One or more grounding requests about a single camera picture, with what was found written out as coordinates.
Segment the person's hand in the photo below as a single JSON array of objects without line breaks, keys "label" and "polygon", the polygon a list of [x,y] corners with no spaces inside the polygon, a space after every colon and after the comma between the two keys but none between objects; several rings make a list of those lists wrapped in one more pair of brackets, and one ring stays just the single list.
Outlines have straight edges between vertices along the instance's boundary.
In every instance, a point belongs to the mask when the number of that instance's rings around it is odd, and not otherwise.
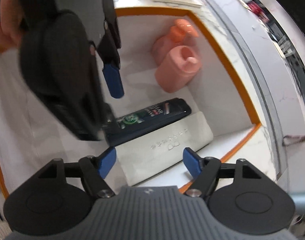
[{"label": "person's hand", "polygon": [[0,48],[18,48],[24,34],[20,23],[24,13],[19,0],[0,0]]}]

